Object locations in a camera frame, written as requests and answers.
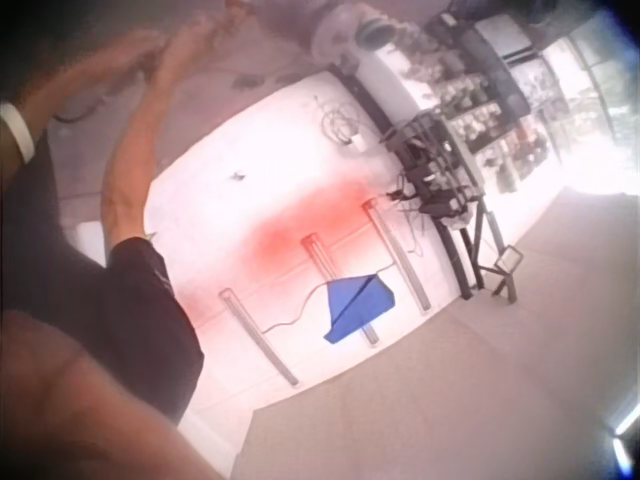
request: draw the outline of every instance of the shelf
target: shelf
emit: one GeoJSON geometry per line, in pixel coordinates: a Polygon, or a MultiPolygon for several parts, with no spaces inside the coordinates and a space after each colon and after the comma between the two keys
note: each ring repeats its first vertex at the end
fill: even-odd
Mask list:
{"type": "Polygon", "coordinates": [[[505,139],[506,137],[508,137],[509,135],[511,135],[513,133],[513,126],[511,126],[511,128],[509,130],[507,130],[506,132],[504,132],[502,135],[500,135],[499,137],[494,138],[493,140],[491,140],[489,143],[487,143],[486,145],[484,145],[483,147],[479,148],[478,150],[476,150],[475,152],[471,152],[471,155],[473,156],[477,156],[480,155],[482,152],[484,152],[485,150],[487,150],[488,148],[492,147],[493,145],[495,145],[496,143],[498,143],[500,140],[505,139]]]}
{"type": "Polygon", "coordinates": [[[457,120],[460,120],[462,117],[466,117],[467,115],[472,115],[473,113],[477,112],[478,110],[481,110],[481,109],[483,109],[484,107],[488,107],[488,106],[489,106],[489,105],[491,105],[492,103],[497,104],[497,103],[498,103],[498,101],[497,101],[497,100],[488,100],[488,101],[486,101],[486,102],[484,102],[484,103],[482,103],[482,104],[478,105],[477,107],[473,107],[473,108],[471,108],[471,109],[467,110],[467,111],[466,111],[466,112],[464,112],[464,113],[460,113],[460,114],[456,115],[455,117],[448,118],[448,119],[447,119],[447,121],[449,121],[449,122],[455,122],[455,121],[457,121],[457,120]]]}
{"type": "Polygon", "coordinates": [[[452,154],[458,156],[460,161],[466,165],[465,171],[467,171],[469,180],[471,181],[471,185],[474,188],[483,190],[484,176],[482,175],[482,171],[478,167],[478,162],[476,162],[475,157],[469,151],[469,147],[467,146],[466,142],[460,138],[460,136],[456,133],[455,129],[451,126],[451,123],[448,120],[445,120],[443,118],[440,124],[443,126],[443,128],[447,132],[447,135],[452,141],[452,154]]]}
{"type": "Polygon", "coordinates": [[[444,89],[447,86],[451,85],[452,83],[455,82],[459,82],[461,80],[467,79],[467,78],[479,78],[479,79],[483,79],[486,78],[484,73],[481,72],[474,72],[474,73],[465,73],[464,75],[460,75],[459,77],[456,78],[452,78],[451,80],[445,80],[443,82],[436,82],[433,84],[433,89],[444,89]]]}
{"type": "Polygon", "coordinates": [[[448,50],[440,50],[439,52],[430,52],[430,53],[419,53],[418,55],[423,55],[424,56],[424,61],[421,62],[420,64],[425,66],[424,64],[428,61],[433,61],[435,60],[436,62],[440,61],[440,57],[445,56],[448,53],[461,53],[460,49],[458,48],[451,48],[448,50]]]}

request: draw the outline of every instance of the red stain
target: red stain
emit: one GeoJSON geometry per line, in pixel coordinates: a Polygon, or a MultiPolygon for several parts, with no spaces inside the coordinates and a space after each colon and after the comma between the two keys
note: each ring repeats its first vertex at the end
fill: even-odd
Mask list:
{"type": "Polygon", "coordinates": [[[300,244],[307,235],[317,233],[331,245],[365,225],[362,204],[372,196],[362,183],[346,180],[300,197],[252,233],[247,268],[265,278],[294,267],[308,258],[300,244]]]}

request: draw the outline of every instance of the white object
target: white object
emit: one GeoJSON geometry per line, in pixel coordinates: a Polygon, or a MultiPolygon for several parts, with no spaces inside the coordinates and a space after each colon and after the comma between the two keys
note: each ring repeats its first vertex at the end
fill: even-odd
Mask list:
{"type": "Polygon", "coordinates": [[[618,425],[618,428],[616,428],[616,435],[622,435],[624,432],[626,432],[629,427],[631,425],[633,425],[633,423],[640,417],[640,404],[636,405],[636,408],[633,409],[633,411],[627,415],[627,418],[625,418],[620,425],[618,425]]]}
{"type": "Polygon", "coordinates": [[[367,144],[367,141],[360,133],[356,133],[353,137],[351,137],[351,145],[358,153],[366,152],[369,146],[367,144]]]}
{"type": "Polygon", "coordinates": [[[453,18],[450,13],[443,13],[440,15],[440,18],[442,18],[442,21],[446,23],[448,27],[455,27],[458,24],[457,20],[453,18]]]}
{"type": "Polygon", "coordinates": [[[360,67],[355,76],[371,94],[391,123],[412,120],[438,103],[426,83],[406,77],[411,62],[393,45],[377,52],[357,52],[360,67]]]}
{"type": "Polygon", "coordinates": [[[24,118],[22,118],[22,115],[16,107],[7,102],[0,104],[0,117],[2,117],[13,134],[13,138],[15,138],[18,144],[24,163],[29,163],[36,153],[36,147],[33,144],[33,137],[24,118]]]}
{"type": "Polygon", "coordinates": [[[619,438],[613,439],[613,451],[616,454],[616,460],[618,461],[618,466],[622,474],[625,477],[631,477],[633,473],[633,461],[629,458],[629,454],[619,438]]]}

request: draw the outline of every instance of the cable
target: cable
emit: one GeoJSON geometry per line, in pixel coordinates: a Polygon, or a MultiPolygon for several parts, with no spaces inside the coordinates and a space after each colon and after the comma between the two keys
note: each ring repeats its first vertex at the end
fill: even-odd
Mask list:
{"type": "MultiPolygon", "coordinates": [[[[391,265],[387,265],[384,268],[381,268],[380,270],[378,270],[377,272],[374,273],[374,275],[379,275],[380,273],[389,270],[393,267],[395,267],[396,264],[392,263],[391,265]]],[[[329,285],[329,283],[331,283],[332,280],[328,281],[328,282],[324,282],[321,283],[320,285],[316,285],[315,287],[313,287],[313,290],[311,290],[307,296],[305,297],[304,301],[302,302],[302,307],[300,308],[300,313],[298,314],[298,316],[296,318],[294,318],[292,321],[290,322],[282,322],[282,323],[276,323],[275,325],[271,325],[269,328],[267,328],[266,330],[263,330],[261,333],[263,335],[266,335],[267,333],[271,332],[272,330],[275,330],[276,328],[280,328],[280,327],[291,327],[292,325],[295,325],[296,323],[298,323],[303,315],[304,315],[304,311],[307,308],[307,304],[309,303],[309,300],[311,300],[311,298],[313,297],[314,293],[316,293],[318,290],[320,290],[322,287],[326,287],[327,285],[329,285]]]]}
{"type": "Polygon", "coordinates": [[[304,53],[297,53],[287,63],[285,63],[283,65],[280,65],[279,67],[274,68],[273,70],[269,70],[269,71],[263,72],[263,73],[241,72],[239,70],[234,70],[232,68],[216,67],[215,64],[210,69],[208,69],[208,71],[210,71],[210,72],[218,72],[218,73],[227,73],[229,75],[246,75],[246,76],[254,76],[254,77],[270,77],[271,75],[275,75],[276,73],[280,73],[281,71],[286,70],[289,67],[294,66],[302,58],[304,58],[304,56],[305,56],[304,53]]]}
{"type": "Polygon", "coordinates": [[[75,117],[65,118],[60,115],[54,115],[53,118],[57,122],[64,123],[65,125],[73,125],[74,123],[81,122],[82,120],[89,118],[91,115],[96,113],[100,107],[106,104],[105,98],[100,97],[96,103],[87,107],[87,109],[82,112],[80,115],[76,115],[75,117]]]}
{"type": "Polygon", "coordinates": [[[350,102],[327,102],[320,103],[320,99],[313,97],[322,110],[323,116],[320,120],[322,133],[334,143],[341,146],[351,145],[353,137],[360,134],[363,128],[369,130],[375,137],[380,134],[378,131],[362,121],[358,106],[350,102]]]}

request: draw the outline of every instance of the blue cloth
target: blue cloth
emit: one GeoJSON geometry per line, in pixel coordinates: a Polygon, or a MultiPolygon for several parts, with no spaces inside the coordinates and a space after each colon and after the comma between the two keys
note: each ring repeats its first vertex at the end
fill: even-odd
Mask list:
{"type": "Polygon", "coordinates": [[[324,338],[331,344],[360,330],[396,304],[393,292],[378,275],[333,280],[327,290],[331,330],[324,338]]]}

